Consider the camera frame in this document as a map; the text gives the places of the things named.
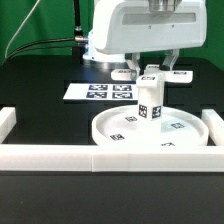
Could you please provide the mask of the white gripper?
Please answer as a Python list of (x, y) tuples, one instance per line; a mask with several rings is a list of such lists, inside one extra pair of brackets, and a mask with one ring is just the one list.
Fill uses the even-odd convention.
[(162, 71), (172, 71), (183, 48), (200, 47), (206, 39), (205, 0), (180, 0), (172, 12), (150, 10), (149, 0), (100, 0), (93, 16), (93, 46), (104, 54), (126, 54), (136, 80), (140, 52), (165, 51)]

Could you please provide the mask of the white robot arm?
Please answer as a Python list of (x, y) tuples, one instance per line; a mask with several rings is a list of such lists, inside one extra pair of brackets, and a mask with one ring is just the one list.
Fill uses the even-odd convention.
[(94, 0), (93, 26), (83, 59), (104, 69), (140, 74), (142, 52), (164, 51), (170, 71), (184, 48), (200, 47), (207, 34), (206, 0)]

